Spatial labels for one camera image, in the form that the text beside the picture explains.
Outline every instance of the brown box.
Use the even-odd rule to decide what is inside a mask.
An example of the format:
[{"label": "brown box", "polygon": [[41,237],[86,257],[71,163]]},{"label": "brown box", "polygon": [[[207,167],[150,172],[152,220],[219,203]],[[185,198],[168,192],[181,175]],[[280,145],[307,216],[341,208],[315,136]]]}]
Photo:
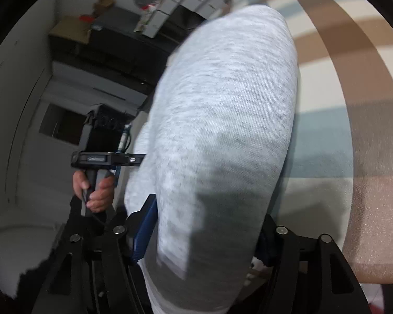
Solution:
[{"label": "brown box", "polygon": [[93,16],[101,16],[105,11],[115,5],[115,0],[98,0],[93,4]]}]

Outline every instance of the gray garment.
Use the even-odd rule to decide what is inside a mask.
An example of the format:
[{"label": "gray garment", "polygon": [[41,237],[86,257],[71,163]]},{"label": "gray garment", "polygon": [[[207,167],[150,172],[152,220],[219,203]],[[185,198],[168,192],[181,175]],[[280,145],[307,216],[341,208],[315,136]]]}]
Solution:
[{"label": "gray garment", "polygon": [[201,26],[166,69],[125,194],[129,212],[157,196],[141,261],[155,314],[233,304],[287,153],[297,72],[285,20],[266,6]]}]

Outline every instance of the silver bolt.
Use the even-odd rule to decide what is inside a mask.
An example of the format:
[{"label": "silver bolt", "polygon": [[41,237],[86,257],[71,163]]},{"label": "silver bolt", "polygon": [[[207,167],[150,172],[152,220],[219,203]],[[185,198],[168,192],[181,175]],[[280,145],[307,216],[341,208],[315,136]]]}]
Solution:
[{"label": "silver bolt", "polygon": [[76,243],[78,241],[80,241],[82,237],[79,234],[74,234],[70,236],[70,242],[71,243]]},{"label": "silver bolt", "polygon": [[320,236],[320,239],[325,242],[325,243],[330,243],[332,242],[332,238],[328,234],[323,234]]},{"label": "silver bolt", "polygon": [[275,229],[275,231],[280,234],[280,235],[286,235],[288,234],[288,229],[284,226],[277,226],[277,228]]},{"label": "silver bolt", "polygon": [[113,230],[114,234],[122,234],[125,231],[124,226],[116,226]]}]

